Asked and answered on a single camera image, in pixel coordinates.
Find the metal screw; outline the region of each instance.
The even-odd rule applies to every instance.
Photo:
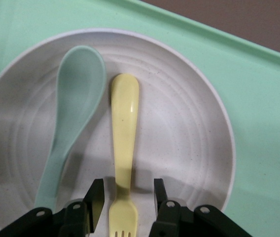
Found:
[[[74,209],[74,210],[75,210],[75,209],[79,209],[80,207],[81,207],[80,204],[76,204],[76,205],[73,206],[73,209]]]
[[[200,208],[200,211],[203,213],[203,214],[208,214],[210,212],[209,208],[205,207],[205,206],[202,206]]]
[[[168,207],[175,207],[175,203],[173,201],[168,201],[166,203],[166,206],[168,206]]]
[[[39,217],[39,216],[43,216],[45,214],[45,211],[39,211],[36,213],[36,216]]]

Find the white plate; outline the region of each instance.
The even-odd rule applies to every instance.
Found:
[[[155,220],[153,179],[170,198],[224,209],[234,181],[235,144],[215,89],[191,62],[146,36],[116,29],[84,29],[50,38],[15,59],[0,74],[0,228],[34,207],[53,135],[55,81],[60,60],[76,45],[103,56],[108,84],[131,73],[140,84],[132,196],[138,235]],[[114,199],[114,158],[107,87],[92,121],[77,140],[58,195],[59,209],[105,179],[105,205],[93,236],[108,235]]]

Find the fork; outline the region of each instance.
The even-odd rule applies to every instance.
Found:
[[[138,211],[130,196],[139,104],[139,84],[130,74],[115,77],[111,113],[115,159],[116,198],[109,209],[109,237],[136,237]]]

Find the fork handle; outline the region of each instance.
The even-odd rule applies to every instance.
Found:
[[[139,105],[139,84],[130,74],[120,74],[111,85],[111,116],[116,187],[130,194],[132,160]]]

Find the light blue spoon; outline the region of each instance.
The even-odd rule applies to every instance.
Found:
[[[55,210],[59,182],[68,154],[99,105],[105,85],[105,63],[95,49],[77,46],[65,54],[57,75],[55,134],[35,207]]]

